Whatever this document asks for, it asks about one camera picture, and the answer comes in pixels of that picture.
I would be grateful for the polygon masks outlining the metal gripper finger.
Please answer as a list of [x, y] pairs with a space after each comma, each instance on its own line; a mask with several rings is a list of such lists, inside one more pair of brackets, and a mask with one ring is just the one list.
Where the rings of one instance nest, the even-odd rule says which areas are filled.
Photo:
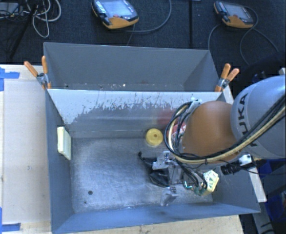
[[168, 206], [178, 197], [176, 187], [166, 187], [161, 195], [160, 205]]
[[153, 170], [161, 170], [166, 169], [169, 166], [170, 161], [170, 152], [163, 151], [161, 154], [158, 155], [156, 161], [152, 164]]

